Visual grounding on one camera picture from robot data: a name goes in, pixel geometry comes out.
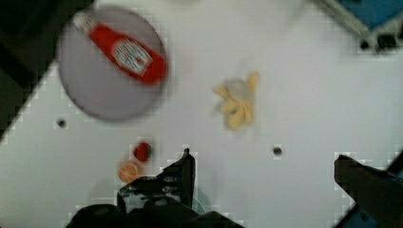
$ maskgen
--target red bottle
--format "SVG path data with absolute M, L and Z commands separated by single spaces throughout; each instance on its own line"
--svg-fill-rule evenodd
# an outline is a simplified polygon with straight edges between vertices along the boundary
M 145 85 L 155 85 L 166 74 L 163 57 L 139 41 L 86 16 L 76 23 L 120 70 Z

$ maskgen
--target orange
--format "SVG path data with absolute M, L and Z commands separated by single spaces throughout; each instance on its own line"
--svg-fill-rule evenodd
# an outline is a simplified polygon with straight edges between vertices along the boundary
M 126 183 L 133 182 L 143 173 L 143 168 L 135 161 L 124 161 L 120 166 L 119 178 Z

